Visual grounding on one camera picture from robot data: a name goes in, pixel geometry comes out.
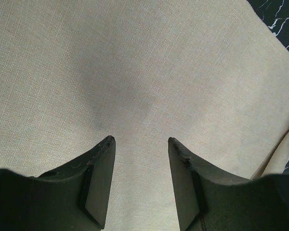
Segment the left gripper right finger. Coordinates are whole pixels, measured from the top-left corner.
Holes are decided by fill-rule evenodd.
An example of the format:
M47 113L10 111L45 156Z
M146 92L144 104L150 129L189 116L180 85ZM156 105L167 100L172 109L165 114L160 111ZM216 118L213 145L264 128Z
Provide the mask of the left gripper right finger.
M289 174L239 177L168 140L182 231L289 231Z

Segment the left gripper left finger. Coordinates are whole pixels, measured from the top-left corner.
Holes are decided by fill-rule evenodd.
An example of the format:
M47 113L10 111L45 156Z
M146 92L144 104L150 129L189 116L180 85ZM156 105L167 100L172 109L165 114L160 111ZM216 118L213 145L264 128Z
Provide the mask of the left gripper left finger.
M105 227L116 141L38 177L0 169L0 231L100 231Z

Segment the beige cloth napkin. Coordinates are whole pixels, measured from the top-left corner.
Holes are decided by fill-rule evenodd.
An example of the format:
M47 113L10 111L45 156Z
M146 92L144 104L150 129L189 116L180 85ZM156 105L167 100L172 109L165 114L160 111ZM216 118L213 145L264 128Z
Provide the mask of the beige cloth napkin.
M248 0L0 0L0 168L105 136L108 231L177 231L168 138L254 177L289 131L289 52Z

